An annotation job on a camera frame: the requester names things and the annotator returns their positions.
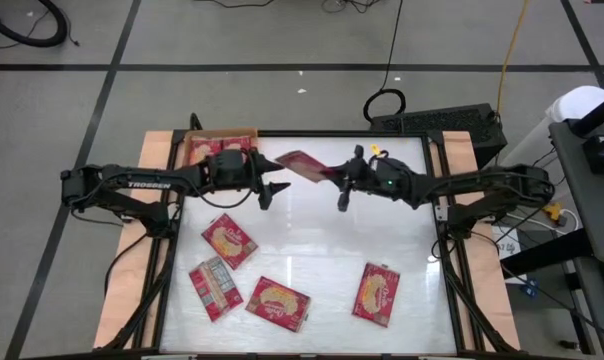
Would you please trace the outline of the white paper sheet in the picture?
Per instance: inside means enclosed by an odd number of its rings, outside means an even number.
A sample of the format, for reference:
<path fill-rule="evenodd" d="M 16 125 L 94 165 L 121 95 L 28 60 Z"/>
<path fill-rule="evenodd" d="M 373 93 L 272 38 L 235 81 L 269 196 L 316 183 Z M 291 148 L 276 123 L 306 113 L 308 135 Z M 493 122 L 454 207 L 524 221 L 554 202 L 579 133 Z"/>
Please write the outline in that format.
<path fill-rule="evenodd" d="M 503 226 L 491 227 L 493 240 L 499 247 L 499 258 L 505 259 L 521 252 L 522 246 L 518 240 L 517 231 L 513 230 L 508 235 L 505 235 L 508 228 Z"/>

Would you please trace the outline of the light wooden base board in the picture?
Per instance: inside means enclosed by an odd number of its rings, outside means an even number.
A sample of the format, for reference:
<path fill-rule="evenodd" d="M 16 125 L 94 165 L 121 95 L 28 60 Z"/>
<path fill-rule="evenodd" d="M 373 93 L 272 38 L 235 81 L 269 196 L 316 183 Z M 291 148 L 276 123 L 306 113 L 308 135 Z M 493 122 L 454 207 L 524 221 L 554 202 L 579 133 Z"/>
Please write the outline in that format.
<path fill-rule="evenodd" d="M 445 131 L 442 133 L 442 150 L 430 146 L 431 155 L 446 156 L 446 163 L 436 159 L 437 174 L 444 169 L 451 173 L 475 170 L 476 160 L 470 135 L 467 132 Z M 148 131 L 140 152 L 139 165 L 148 168 L 164 168 L 169 160 L 174 141 L 184 138 L 181 130 Z M 466 255 L 473 282 L 475 299 L 493 327 L 511 346 L 520 346 L 506 284 L 496 249 L 488 242 L 491 226 L 480 223 L 475 233 L 465 241 Z M 94 345 L 101 347 L 122 328 L 138 306 L 147 277 L 154 278 L 156 266 L 164 262 L 166 244 L 162 241 L 144 240 L 125 254 L 114 265 L 111 282 L 103 305 Z"/>

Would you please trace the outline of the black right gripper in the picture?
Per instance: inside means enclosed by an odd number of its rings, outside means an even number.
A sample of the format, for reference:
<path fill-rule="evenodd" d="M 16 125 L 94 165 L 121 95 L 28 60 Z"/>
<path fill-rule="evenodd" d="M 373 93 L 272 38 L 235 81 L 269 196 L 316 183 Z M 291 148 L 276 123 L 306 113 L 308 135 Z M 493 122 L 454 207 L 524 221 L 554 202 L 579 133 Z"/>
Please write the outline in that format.
<path fill-rule="evenodd" d="M 340 195 L 337 208 L 346 212 L 352 191 L 360 191 L 391 199 L 402 200 L 413 209 L 422 205 L 422 196 L 417 191 L 419 175 L 403 162 L 389 158 L 386 151 L 364 158 L 364 148 L 356 145 L 354 156 L 342 165 L 327 168 L 331 181 L 338 187 Z"/>

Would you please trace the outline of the black perforated computer case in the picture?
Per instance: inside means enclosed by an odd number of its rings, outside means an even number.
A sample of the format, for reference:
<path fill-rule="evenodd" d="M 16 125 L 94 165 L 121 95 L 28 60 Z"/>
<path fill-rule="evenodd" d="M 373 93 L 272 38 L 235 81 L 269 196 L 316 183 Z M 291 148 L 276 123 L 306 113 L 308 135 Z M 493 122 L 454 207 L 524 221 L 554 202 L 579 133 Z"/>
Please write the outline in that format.
<path fill-rule="evenodd" d="M 468 132 L 479 168 L 489 164 L 507 145 L 496 113 L 488 103 L 374 117 L 377 132 Z"/>

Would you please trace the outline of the white plastic bin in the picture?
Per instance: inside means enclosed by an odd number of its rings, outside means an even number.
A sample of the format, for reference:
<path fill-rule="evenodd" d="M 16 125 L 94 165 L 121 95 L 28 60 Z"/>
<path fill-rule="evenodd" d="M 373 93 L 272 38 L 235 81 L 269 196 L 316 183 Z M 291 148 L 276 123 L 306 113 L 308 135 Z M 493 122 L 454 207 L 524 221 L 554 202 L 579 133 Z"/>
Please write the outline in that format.
<path fill-rule="evenodd" d="M 604 89 L 595 86 L 577 87 L 557 98 L 545 111 L 541 122 L 500 162 L 501 166 L 517 164 L 544 167 L 555 183 L 554 199 L 570 193 L 554 147 L 549 126 L 565 119 L 579 119 L 604 102 Z"/>

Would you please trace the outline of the dark grey side table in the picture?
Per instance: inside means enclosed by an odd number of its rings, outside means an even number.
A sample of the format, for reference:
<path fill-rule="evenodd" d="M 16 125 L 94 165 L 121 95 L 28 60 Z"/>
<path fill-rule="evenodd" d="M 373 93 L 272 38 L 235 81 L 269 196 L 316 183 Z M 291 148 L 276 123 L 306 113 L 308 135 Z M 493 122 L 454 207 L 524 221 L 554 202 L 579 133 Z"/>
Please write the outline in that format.
<path fill-rule="evenodd" d="M 583 151 L 586 140 L 567 123 L 554 123 L 550 136 L 582 221 L 582 228 L 502 261 L 509 278 L 571 260 L 589 307 L 599 326 L 604 352 L 604 175 L 591 172 Z"/>

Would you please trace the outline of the black aluminium table frame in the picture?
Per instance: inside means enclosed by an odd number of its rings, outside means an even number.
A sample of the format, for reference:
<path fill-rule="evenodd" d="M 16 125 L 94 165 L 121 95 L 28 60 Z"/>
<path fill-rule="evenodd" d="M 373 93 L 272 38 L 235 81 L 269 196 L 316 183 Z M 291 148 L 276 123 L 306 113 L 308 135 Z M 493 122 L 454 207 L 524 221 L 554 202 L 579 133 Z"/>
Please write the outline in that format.
<path fill-rule="evenodd" d="M 317 142 L 326 141 L 328 139 L 348 139 L 355 140 L 357 138 L 363 138 L 365 140 L 383 140 L 383 139 L 406 139 L 408 136 L 406 134 L 394 134 L 394 133 L 383 133 L 383 132 L 370 132 L 365 130 L 257 130 L 258 131 L 258 144 L 262 145 L 266 141 L 270 139 L 282 139 L 282 138 L 293 138 L 293 139 L 303 139 L 303 140 L 315 140 Z M 442 150 L 443 146 L 443 137 L 442 133 L 445 131 L 431 131 L 427 132 L 425 135 L 429 138 L 430 146 L 435 144 L 438 149 Z M 184 138 L 178 142 L 174 141 L 171 146 L 171 154 L 169 157 L 170 164 L 167 167 L 173 167 L 180 165 L 184 159 Z M 436 157 L 431 155 L 431 158 L 427 161 L 428 164 L 432 165 L 434 171 L 436 172 L 434 161 L 436 159 L 440 160 L 442 163 L 446 163 L 446 156 L 444 154 L 440 154 Z M 128 225 L 124 230 L 121 231 L 119 244 L 118 244 L 118 254 L 120 259 L 127 254 L 133 246 L 138 245 L 134 243 L 135 240 L 135 232 L 139 227 L 137 225 Z M 168 263 L 168 261 L 173 261 L 175 256 L 171 253 L 173 250 L 177 248 L 178 242 L 176 240 L 162 240 L 162 239 L 154 239 L 150 240 L 152 242 L 162 241 L 166 244 L 166 254 L 164 258 L 164 262 L 161 265 L 157 265 L 156 268 L 158 272 L 154 278 L 147 277 L 144 285 L 144 294 L 141 300 L 146 296 L 151 289 L 152 282 L 159 278 L 162 267 Z M 170 285 L 173 281 L 172 276 L 168 276 L 166 283 L 160 289 L 159 294 L 153 299 L 149 309 L 142 316 L 141 322 L 134 329 L 133 334 L 129 340 L 124 344 L 124 349 L 138 349 L 138 348 L 151 348 L 153 346 L 157 347 L 159 345 L 159 341 L 162 337 L 162 330 L 164 326 L 164 317 L 166 315 L 166 302 L 168 300 L 168 294 L 170 290 Z M 95 349 L 102 348 L 107 345 L 107 343 L 101 347 L 96 347 Z"/>

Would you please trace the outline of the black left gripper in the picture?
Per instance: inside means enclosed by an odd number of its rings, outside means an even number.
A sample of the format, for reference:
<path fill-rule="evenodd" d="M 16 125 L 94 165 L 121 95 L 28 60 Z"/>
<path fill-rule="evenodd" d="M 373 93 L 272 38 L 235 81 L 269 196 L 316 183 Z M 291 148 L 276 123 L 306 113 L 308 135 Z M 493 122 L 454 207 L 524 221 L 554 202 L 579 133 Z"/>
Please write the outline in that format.
<path fill-rule="evenodd" d="M 262 176 L 265 173 L 283 170 L 284 167 L 268 160 L 256 148 L 251 148 L 248 152 L 222 150 L 214 156 L 208 156 L 206 165 L 208 175 L 199 188 L 199 197 L 215 208 L 236 208 L 246 202 L 252 194 L 257 194 L 260 209 L 267 210 L 273 196 L 290 186 L 290 183 L 263 182 Z M 233 204 L 217 204 L 205 197 L 208 193 L 243 189 L 247 189 L 247 193 Z"/>

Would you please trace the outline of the orange cardboard box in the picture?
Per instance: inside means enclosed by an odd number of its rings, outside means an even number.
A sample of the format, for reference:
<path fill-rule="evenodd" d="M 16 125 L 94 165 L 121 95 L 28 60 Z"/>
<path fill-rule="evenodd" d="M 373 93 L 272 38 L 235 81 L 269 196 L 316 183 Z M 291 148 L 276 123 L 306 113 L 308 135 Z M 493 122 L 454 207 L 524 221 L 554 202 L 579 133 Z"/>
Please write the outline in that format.
<path fill-rule="evenodd" d="M 252 147 L 258 147 L 258 131 L 256 128 L 235 128 L 235 129 L 224 129 L 224 130 L 191 130 L 188 131 L 184 137 L 185 141 L 185 155 L 183 160 L 184 166 L 191 166 L 188 160 L 188 152 L 191 144 L 192 137 L 201 138 L 219 138 L 221 141 L 224 138 L 239 137 L 239 136 L 250 136 L 252 138 Z"/>

